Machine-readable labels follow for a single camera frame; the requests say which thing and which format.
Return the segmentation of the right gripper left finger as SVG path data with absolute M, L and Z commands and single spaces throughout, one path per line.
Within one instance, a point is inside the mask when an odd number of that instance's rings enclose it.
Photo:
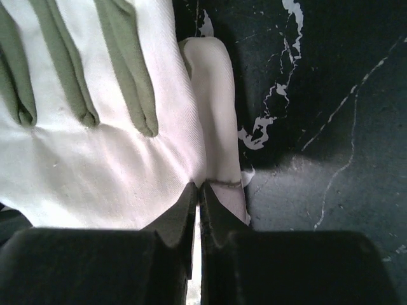
M 1 248 L 2 304 L 184 304 L 197 188 L 139 231 L 30 228 Z

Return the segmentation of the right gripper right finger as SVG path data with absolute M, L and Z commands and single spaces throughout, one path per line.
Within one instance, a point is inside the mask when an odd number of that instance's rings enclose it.
M 399 304 L 378 250 L 352 231 L 257 232 L 200 190 L 202 304 Z

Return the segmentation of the white glove green trim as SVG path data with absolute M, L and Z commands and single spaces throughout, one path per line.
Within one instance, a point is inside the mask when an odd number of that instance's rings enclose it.
M 250 221 L 235 86 L 171 1 L 1 2 L 1 203 L 36 227 L 141 229 L 189 183 Z

